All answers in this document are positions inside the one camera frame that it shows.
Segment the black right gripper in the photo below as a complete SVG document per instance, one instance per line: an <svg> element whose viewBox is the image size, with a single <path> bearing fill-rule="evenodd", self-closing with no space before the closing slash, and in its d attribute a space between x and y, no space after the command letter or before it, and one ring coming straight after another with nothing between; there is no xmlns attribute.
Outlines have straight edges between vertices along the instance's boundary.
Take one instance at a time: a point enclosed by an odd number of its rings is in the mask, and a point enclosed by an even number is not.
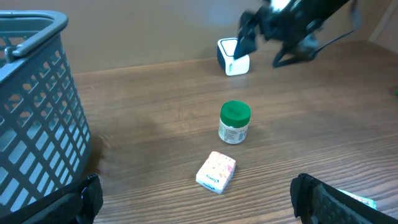
<svg viewBox="0 0 398 224"><path fill-rule="evenodd" d="M284 67L315 59L319 42L313 34L320 27L319 2L270 2L254 11L244 11L239 19L237 60L257 50L256 26L266 40L282 42L272 66Z"/></svg>

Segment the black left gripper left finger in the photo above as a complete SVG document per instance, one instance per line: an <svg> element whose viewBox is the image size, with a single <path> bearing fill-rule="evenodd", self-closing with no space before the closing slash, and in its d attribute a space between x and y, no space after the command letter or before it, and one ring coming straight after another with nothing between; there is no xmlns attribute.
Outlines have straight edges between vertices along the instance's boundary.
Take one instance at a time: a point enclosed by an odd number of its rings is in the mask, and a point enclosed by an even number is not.
<svg viewBox="0 0 398 224"><path fill-rule="evenodd" d="M103 206L103 190L97 174L89 174L44 198L1 217L1 223L94 222Z"/></svg>

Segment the white barcode scanner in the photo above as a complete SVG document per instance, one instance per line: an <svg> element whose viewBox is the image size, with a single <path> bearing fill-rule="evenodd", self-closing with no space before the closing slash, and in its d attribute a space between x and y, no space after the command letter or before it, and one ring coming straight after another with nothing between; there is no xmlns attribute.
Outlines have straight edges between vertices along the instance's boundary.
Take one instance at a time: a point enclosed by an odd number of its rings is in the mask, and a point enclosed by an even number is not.
<svg viewBox="0 0 398 224"><path fill-rule="evenodd" d="M227 76L243 75L250 68L249 55L234 58L237 43L237 38L225 38L217 42L217 60Z"/></svg>

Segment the teal wet wipes pack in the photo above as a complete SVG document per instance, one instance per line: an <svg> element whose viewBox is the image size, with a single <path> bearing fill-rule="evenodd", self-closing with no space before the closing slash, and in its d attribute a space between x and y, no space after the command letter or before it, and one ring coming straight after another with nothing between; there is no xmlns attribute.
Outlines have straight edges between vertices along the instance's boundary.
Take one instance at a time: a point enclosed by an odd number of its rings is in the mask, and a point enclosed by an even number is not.
<svg viewBox="0 0 398 224"><path fill-rule="evenodd" d="M355 200L357 200L357 201L359 201L359 202L361 202L361 203L363 203L363 204L375 209L375 210L377 209L376 202L371 200L370 198L366 198L366 197L362 197L362 196L359 196L359 195L355 195L355 194L352 194L351 192L347 192L345 190L340 190L339 189L339 191L344 193L344 194L346 194L346 195L348 195L348 196L350 196L351 198L353 198L353 199L355 199Z"/></svg>

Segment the grey plastic basket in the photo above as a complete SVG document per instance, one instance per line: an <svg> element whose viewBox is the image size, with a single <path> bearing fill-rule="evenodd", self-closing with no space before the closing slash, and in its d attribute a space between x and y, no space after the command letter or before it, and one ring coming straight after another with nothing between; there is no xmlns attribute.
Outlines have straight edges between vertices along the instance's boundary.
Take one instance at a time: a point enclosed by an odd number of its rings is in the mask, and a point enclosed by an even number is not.
<svg viewBox="0 0 398 224"><path fill-rule="evenodd" d="M1 12L1 215L78 180L91 133L57 11Z"/></svg>

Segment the small red white box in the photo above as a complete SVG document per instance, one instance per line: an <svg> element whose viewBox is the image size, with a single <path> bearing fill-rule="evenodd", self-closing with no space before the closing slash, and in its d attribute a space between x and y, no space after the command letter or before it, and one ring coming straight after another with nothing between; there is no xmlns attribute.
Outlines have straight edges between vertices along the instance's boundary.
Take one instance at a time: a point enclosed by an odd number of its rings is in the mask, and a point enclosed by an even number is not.
<svg viewBox="0 0 398 224"><path fill-rule="evenodd" d="M212 151L196 174L196 182L208 190L222 194L231 180L236 161L220 152Z"/></svg>

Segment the green lid jar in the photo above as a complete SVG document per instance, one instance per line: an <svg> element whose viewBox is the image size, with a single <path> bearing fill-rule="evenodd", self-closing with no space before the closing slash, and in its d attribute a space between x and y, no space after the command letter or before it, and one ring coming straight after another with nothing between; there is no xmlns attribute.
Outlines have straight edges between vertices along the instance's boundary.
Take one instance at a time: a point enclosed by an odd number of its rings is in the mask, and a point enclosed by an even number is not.
<svg viewBox="0 0 398 224"><path fill-rule="evenodd" d="M221 107L218 134L228 144L239 144L247 136L250 107L242 101L227 101Z"/></svg>

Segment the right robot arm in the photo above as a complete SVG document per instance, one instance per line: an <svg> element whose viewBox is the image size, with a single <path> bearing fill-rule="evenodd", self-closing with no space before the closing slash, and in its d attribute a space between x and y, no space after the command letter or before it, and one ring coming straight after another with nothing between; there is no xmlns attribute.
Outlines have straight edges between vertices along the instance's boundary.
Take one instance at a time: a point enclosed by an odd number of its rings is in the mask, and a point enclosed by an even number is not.
<svg viewBox="0 0 398 224"><path fill-rule="evenodd" d="M357 1L350 13L351 31L320 46L315 32L348 0L288 0L264 1L256 11L244 11L239 19L238 42L233 57L239 59L257 50L256 36L266 41L282 42L281 50L273 60L273 67L284 67L314 60L326 46L350 35L359 26Z"/></svg>

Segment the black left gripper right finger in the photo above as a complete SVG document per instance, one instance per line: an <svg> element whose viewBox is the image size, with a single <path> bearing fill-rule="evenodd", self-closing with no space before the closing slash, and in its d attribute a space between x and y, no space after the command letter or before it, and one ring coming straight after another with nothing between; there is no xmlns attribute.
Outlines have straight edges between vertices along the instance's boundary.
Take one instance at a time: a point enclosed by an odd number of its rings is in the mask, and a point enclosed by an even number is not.
<svg viewBox="0 0 398 224"><path fill-rule="evenodd" d="M393 223L397 219L375 210L309 174L292 179L290 198L294 216L302 223Z"/></svg>

